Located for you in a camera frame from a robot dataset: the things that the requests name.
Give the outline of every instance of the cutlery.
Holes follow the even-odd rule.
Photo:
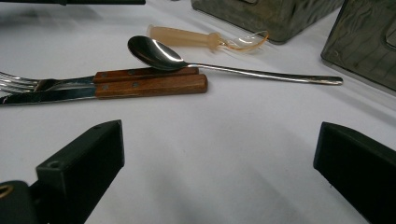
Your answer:
[[[136,58],[138,58],[143,63],[146,63],[160,70],[172,71],[183,67],[202,67],[206,69],[214,69],[224,72],[232,72],[251,77],[260,77],[278,81],[313,83],[322,85],[341,85],[343,83],[343,79],[341,79],[340,77],[279,74],[263,71],[237,69],[204,63],[186,63],[172,49],[169,49],[157,40],[142,35],[137,35],[130,38],[128,41],[128,49]]]
[[[31,79],[26,77],[15,77],[10,74],[0,72],[0,91],[10,94],[31,92],[31,91],[47,91],[59,87],[73,87],[81,85],[92,85],[104,82],[115,82],[134,80],[136,78],[152,77],[158,75],[188,75],[198,74],[197,68],[179,69],[169,72],[148,68],[137,68],[128,70],[105,71],[98,72],[93,77],[77,77],[69,79]]]
[[[207,78],[203,74],[136,77],[134,80],[101,82],[91,87],[57,91],[32,91],[0,98],[0,105],[29,105],[81,99],[112,99],[123,97],[159,96],[204,93]]]
[[[166,46],[197,46],[214,49],[231,49],[238,52],[247,52],[257,49],[268,38],[268,32],[261,31],[253,35],[224,39],[219,33],[209,35],[179,30],[170,27],[150,25],[147,34]]]

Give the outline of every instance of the silverware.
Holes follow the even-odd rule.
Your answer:
[[[206,91],[207,79],[203,74],[140,76],[134,77],[133,80],[91,84],[90,87],[10,94],[0,98],[0,105],[29,105],[92,98],[112,99]]]
[[[142,76],[157,75],[188,75],[198,74],[197,68],[180,69],[174,72],[161,71],[154,68],[138,68],[117,71],[98,72],[93,77],[77,77],[69,79],[31,79],[26,77],[16,77],[0,72],[0,91],[16,94],[32,91],[47,91],[59,87],[73,87],[81,85],[92,85],[104,82],[134,80]]]
[[[160,70],[171,71],[183,67],[202,67],[278,81],[314,83],[322,85],[341,85],[343,83],[343,79],[340,77],[279,74],[216,66],[203,63],[186,63],[176,52],[169,49],[164,44],[142,35],[130,38],[128,41],[128,49],[136,58],[138,58],[143,63],[146,63]]]

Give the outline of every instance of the spoon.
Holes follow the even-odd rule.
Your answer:
[[[209,35],[180,30],[170,27],[150,25],[147,36],[166,46],[195,46],[215,49],[230,49],[238,52],[248,52],[259,48],[268,38],[268,32],[261,31],[253,35],[235,39],[224,39],[219,33]]]
[[[343,79],[340,77],[305,76],[292,74],[279,74],[263,71],[253,71],[205,63],[186,63],[176,52],[164,44],[147,36],[133,36],[128,41],[128,49],[143,63],[160,70],[177,70],[183,67],[202,67],[206,69],[232,72],[250,77],[260,77],[278,81],[313,83],[322,85],[341,85]]]

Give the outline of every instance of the metal container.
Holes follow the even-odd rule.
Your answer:
[[[346,0],[321,57],[347,75],[396,94],[395,0]]]
[[[266,30],[273,43],[286,43],[328,15],[343,0],[191,0],[192,8],[256,33]]]

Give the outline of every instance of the wooden knife handle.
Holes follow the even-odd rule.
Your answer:
[[[207,91],[205,75],[141,78],[123,82],[96,85],[99,99],[204,93]]]
[[[93,78],[93,83],[107,83],[116,81],[128,81],[141,78],[164,77],[164,76],[182,76],[190,74],[199,74],[198,68],[182,68],[176,71],[162,71],[152,67],[126,69],[117,71],[98,72]]]

